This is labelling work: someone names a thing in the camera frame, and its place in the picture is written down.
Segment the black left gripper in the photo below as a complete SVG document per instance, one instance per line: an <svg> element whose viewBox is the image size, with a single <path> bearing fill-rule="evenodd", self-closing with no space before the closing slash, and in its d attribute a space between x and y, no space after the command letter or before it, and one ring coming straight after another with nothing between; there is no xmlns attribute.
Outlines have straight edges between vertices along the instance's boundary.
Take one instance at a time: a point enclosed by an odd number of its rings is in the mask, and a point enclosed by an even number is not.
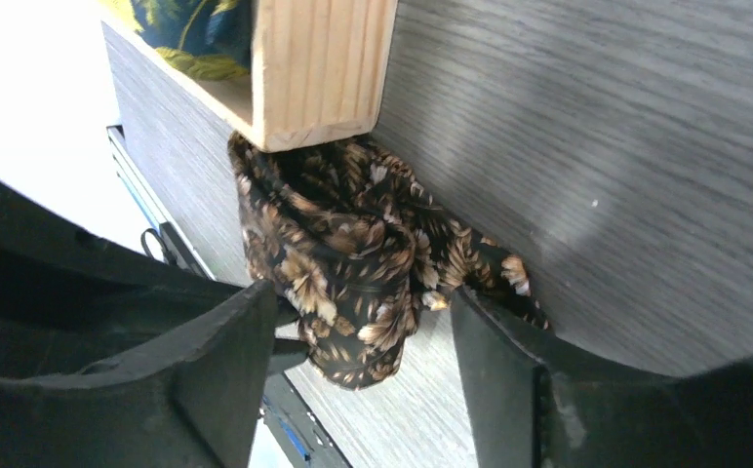
<svg viewBox="0 0 753 468"><path fill-rule="evenodd" d="M237 291L97 236L0 181L0 377L78 371Z"/></svg>

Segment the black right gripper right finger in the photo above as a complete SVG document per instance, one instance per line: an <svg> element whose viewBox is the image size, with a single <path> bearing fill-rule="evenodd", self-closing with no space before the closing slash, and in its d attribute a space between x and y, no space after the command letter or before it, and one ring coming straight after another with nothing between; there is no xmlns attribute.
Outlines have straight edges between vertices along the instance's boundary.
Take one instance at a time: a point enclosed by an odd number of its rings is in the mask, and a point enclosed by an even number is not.
<svg viewBox="0 0 753 468"><path fill-rule="evenodd" d="M611 361L456 291L482 467L753 467L753 357L675 377Z"/></svg>

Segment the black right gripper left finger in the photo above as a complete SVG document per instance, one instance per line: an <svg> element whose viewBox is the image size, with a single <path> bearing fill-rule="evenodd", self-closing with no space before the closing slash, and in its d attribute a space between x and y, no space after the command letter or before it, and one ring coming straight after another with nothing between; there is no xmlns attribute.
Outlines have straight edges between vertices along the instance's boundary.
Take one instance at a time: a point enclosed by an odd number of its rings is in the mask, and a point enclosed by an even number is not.
<svg viewBox="0 0 753 468"><path fill-rule="evenodd" d="M244 467L276 326L256 283L130 349L0 319L0 467Z"/></svg>

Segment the brown floral black tie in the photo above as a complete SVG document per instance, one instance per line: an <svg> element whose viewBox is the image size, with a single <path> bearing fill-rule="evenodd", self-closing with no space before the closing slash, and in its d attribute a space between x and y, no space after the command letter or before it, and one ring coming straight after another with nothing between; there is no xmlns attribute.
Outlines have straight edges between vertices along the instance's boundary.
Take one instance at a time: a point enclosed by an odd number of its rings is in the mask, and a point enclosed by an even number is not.
<svg viewBox="0 0 753 468"><path fill-rule="evenodd" d="M400 369L425 311L468 287L540 330L550 326L520 256L438 203L370 136L266 152L226 144L251 278L297 313L307 358L361 390Z"/></svg>

